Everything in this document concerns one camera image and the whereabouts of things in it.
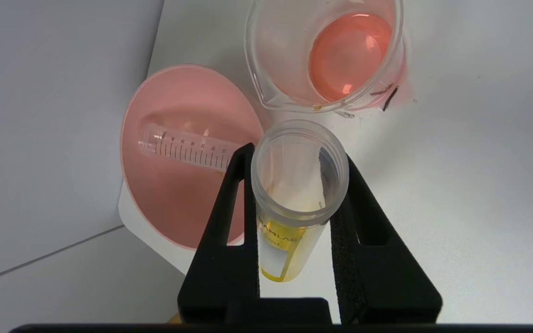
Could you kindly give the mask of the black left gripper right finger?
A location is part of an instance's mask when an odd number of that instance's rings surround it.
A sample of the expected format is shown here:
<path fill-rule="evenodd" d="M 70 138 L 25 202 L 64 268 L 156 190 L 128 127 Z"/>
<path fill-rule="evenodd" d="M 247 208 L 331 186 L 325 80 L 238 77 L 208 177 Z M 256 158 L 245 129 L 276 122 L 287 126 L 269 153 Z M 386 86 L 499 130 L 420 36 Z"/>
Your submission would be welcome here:
<path fill-rule="evenodd" d="M 330 219 L 342 324 L 435 324 L 443 301 L 349 160 L 347 194 Z"/>

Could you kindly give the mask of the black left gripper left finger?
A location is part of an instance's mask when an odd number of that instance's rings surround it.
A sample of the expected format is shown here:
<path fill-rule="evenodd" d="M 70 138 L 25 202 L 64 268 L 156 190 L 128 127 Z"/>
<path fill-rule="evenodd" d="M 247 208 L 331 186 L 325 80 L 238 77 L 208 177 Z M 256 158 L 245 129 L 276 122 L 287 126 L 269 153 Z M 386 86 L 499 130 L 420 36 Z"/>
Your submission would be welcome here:
<path fill-rule="evenodd" d="M 177 297 L 184 324 L 221 324 L 228 307 L 260 297 L 256 204 L 250 179 L 254 144 L 233 154 L 205 232 Z M 243 183 L 241 245 L 228 245 L 239 184 Z"/>

